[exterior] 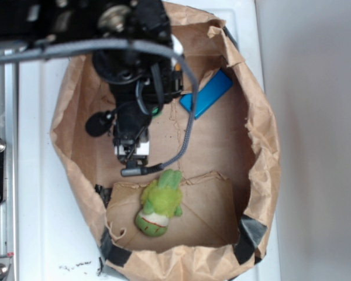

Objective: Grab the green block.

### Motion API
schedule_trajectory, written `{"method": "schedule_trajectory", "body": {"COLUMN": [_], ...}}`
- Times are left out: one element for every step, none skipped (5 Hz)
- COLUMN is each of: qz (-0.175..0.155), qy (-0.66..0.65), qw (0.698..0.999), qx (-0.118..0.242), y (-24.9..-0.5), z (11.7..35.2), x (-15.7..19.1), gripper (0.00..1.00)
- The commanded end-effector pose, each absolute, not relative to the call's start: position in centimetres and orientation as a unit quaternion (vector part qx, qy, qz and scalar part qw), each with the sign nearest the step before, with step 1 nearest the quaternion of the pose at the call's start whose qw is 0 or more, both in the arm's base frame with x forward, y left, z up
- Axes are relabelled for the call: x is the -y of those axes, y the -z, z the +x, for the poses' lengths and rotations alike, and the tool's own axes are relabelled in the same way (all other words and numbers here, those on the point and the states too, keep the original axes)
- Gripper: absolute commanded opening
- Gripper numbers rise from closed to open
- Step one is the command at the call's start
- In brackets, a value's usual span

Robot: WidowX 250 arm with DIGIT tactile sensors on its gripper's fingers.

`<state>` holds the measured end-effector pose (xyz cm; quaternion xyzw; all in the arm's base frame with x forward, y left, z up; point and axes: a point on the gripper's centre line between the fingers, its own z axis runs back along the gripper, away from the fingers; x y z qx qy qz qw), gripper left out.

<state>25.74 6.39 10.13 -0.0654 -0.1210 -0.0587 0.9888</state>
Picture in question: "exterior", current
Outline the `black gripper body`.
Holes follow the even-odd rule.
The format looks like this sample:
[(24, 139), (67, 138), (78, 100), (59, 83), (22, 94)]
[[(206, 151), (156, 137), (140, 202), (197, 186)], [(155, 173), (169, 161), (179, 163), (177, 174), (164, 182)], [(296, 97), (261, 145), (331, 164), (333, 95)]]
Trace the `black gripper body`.
[(136, 51), (97, 51), (92, 64), (114, 97), (112, 133), (118, 160), (146, 163), (152, 110), (162, 110), (181, 95), (181, 67), (170, 59)]

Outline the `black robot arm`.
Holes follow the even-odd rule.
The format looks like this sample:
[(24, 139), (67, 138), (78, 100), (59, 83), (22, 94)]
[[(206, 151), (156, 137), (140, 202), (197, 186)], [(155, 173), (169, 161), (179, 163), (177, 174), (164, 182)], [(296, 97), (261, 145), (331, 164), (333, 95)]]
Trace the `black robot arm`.
[(90, 54), (116, 105), (93, 114), (86, 131), (112, 131), (120, 162), (147, 164), (149, 125), (183, 89), (183, 47), (162, 1), (0, 1), (4, 49), (15, 54), (0, 63)]

